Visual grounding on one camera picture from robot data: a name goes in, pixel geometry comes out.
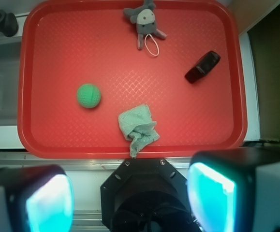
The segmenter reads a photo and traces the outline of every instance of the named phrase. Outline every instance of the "light green rag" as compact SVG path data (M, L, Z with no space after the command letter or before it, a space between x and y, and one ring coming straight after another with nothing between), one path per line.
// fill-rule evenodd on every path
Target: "light green rag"
M152 121L147 105L140 105L120 114L118 123L125 139L132 140L130 144L132 158L136 158L145 146L160 138L154 130L157 123Z

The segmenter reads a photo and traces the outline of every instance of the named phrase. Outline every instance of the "green ball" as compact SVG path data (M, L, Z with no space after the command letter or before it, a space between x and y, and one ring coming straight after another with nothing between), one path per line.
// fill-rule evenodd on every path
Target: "green ball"
M77 90L77 101L78 103L85 108L94 108L96 107L101 99L101 92L98 87L85 84L82 85Z

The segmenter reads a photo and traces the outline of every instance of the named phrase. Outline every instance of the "white loop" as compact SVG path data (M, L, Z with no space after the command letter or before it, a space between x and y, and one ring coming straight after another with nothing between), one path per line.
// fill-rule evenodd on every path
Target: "white loop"
M154 43L155 43L155 45L156 45L156 47L157 47L157 54L152 53L152 52L149 50L149 48L147 47L146 38L147 38L148 36L150 36L151 39L154 41ZM154 38L152 37L151 34L147 34L147 35L145 36L144 44L145 44L146 49L148 50L148 52L149 52L151 55L153 55L153 56L155 56L155 57L157 57L157 56L159 55L159 47L158 47L158 44L157 44L156 40L154 40Z

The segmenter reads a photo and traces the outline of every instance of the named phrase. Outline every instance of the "teal light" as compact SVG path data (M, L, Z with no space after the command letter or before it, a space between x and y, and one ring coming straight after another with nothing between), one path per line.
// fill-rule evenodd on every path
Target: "teal light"
M233 232L236 184L207 165L190 166L187 190L192 212L207 232Z
M73 219L73 188L66 175L56 175L26 201L31 232L68 232Z

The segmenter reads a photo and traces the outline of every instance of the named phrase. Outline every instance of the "gray plush toy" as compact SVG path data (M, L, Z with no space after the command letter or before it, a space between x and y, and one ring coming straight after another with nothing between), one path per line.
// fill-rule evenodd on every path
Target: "gray plush toy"
M146 35L144 39L144 44L146 48L148 49L146 45L146 38L147 36L150 36L152 40L154 41L156 47L157 47L157 54L151 53L151 51L148 49L148 51L154 55L159 55L159 48L157 45L157 42L152 37L152 34L165 39L167 35L157 29L157 23L155 19L155 14L153 13L153 10L156 8L156 5L153 3L153 0L144 0L143 6L140 6L135 9L131 8L125 8L123 10L124 15L130 19L132 24L136 23L136 30L138 32L138 42L137 46L139 50L143 49L143 37Z

